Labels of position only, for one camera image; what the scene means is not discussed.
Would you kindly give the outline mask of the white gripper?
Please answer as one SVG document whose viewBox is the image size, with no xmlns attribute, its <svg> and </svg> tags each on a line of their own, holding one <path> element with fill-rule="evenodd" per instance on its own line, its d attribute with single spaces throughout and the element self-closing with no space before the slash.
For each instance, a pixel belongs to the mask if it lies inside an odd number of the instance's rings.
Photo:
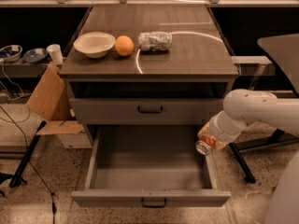
<svg viewBox="0 0 299 224">
<path fill-rule="evenodd" d="M 224 111 L 221 111 L 201 128 L 197 136 L 201 138 L 213 135 L 217 139 L 214 150 L 220 150 L 226 147 L 228 143 L 234 142 L 242 132 L 253 128 L 257 124 L 258 121 L 249 122 L 233 119 Z"/>
</svg>

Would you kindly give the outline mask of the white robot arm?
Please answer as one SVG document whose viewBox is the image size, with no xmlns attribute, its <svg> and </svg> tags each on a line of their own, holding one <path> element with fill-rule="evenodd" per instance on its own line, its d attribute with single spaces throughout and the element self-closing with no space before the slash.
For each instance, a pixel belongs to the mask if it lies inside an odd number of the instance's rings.
<svg viewBox="0 0 299 224">
<path fill-rule="evenodd" d="M 298 137 L 299 99 L 278 98 L 268 91 L 230 91 L 223 100 L 223 110 L 197 134 L 195 147 L 208 155 L 260 122 Z M 299 153 L 278 181 L 264 224 L 299 224 Z"/>
</svg>

